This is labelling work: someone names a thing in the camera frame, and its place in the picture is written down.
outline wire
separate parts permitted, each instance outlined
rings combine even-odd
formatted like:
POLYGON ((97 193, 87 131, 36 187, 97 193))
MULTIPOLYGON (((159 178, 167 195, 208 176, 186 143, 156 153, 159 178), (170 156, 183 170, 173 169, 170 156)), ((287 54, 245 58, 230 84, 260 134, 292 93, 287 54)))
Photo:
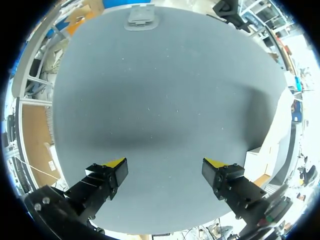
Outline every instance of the wire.
POLYGON ((210 231, 209 227, 204 227, 203 225, 201 225, 201 226, 202 226, 204 229, 207 229, 207 230, 208 230, 208 232, 209 232, 209 234, 211 235, 211 237, 212 237, 213 240, 218 239, 218 238, 214 235, 214 233, 210 231))
POLYGON ((224 233, 222 232, 222 227, 221 227, 221 223, 220 223, 220 217, 219 217, 219 225, 220 225, 220 232, 221 232, 221 235, 223 236, 224 240, 227 240, 224 233))
POLYGON ((44 171, 41 171, 41 170, 39 170, 38 168, 35 168, 34 166, 31 166, 30 164, 28 164, 28 163, 22 161, 21 159, 19 159, 18 157, 17 157, 16 159, 18 159, 21 163, 23 163, 23 164, 25 164, 25 165, 28 165, 30 168, 32 168, 32 169, 34 169, 34 170, 37 170, 37 171, 40 172, 40 173, 43 173, 43 174, 45 174, 45 175, 48 175, 49 177, 52 177, 52 178, 54 178, 54 179, 56 179, 56 180, 59 180, 59 178, 57 178, 57 177, 55 177, 55 176, 52 176, 52 175, 50 175, 49 173, 46 173, 46 172, 44 172, 44 171))
POLYGON ((193 227, 192 227, 192 228, 190 228, 190 229, 189 229, 189 231, 187 231, 185 235, 183 235, 183 233, 181 232, 182 237, 183 237, 183 239, 184 239, 184 240, 186 240, 186 238, 185 238, 185 237, 188 235, 188 233, 189 233, 192 229, 193 229, 193 227))

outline wooden panel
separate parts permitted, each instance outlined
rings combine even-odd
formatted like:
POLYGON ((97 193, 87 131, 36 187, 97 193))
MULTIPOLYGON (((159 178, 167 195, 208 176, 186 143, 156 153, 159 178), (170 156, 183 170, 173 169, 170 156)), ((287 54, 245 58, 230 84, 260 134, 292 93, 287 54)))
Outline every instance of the wooden panel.
MULTIPOLYGON (((49 162, 52 161, 52 158, 45 146, 45 143, 51 145, 52 141, 44 106, 23 105, 22 133, 29 164, 59 179, 58 170, 52 171, 50 168, 49 162)), ((32 172, 39 187, 52 185, 56 182, 53 177, 35 169, 32 169, 32 172)))
POLYGON ((261 177, 259 177, 257 180, 255 180, 253 183, 257 185, 258 187, 261 187, 268 179, 270 178, 269 175, 263 174, 261 177))

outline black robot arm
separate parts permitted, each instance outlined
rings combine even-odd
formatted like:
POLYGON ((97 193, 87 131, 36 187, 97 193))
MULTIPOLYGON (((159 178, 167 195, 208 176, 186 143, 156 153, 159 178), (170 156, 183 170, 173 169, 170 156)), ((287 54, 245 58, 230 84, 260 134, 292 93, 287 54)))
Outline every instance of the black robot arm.
POLYGON ((28 194, 24 204, 36 225, 52 239, 113 239, 99 233, 89 219, 100 207, 112 200, 128 175, 127 159, 107 165, 92 164, 85 169, 86 177, 66 192, 44 186, 28 194))
POLYGON ((203 159, 202 175, 219 200, 224 200, 236 219, 246 222, 241 239, 277 239, 276 226, 293 204, 284 193, 287 185, 266 198, 266 192, 244 176, 245 169, 238 164, 227 165, 208 158, 203 159))

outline gray table surface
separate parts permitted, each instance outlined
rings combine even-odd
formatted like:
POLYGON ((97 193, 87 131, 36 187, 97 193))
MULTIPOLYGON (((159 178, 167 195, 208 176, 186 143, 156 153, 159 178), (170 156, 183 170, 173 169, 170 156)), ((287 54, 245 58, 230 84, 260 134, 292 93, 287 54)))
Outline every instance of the gray table surface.
POLYGON ((284 74, 221 21, 157 7, 157 28, 127 31, 129 11, 81 25, 62 58, 53 98, 62 171, 72 186, 92 163, 127 157, 127 178, 94 220, 102 228, 161 234, 204 224, 230 208, 203 178, 203 158, 243 166, 268 132, 284 74))

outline screw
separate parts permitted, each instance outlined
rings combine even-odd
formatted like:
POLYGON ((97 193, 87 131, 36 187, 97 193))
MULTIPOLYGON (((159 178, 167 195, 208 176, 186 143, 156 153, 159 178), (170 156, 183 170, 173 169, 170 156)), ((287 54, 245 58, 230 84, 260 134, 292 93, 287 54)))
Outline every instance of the screw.
POLYGON ((49 203, 50 203, 50 198, 48 198, 47 196, 45 196, 45 197, 42 199, 42 202, 43 202, 43 204, 49 204, 49 203))
POLYGON ((34 210, 36 210, 37 212, 41 211, 41 204, 40 203, 36 203, 34 205, 34 210))

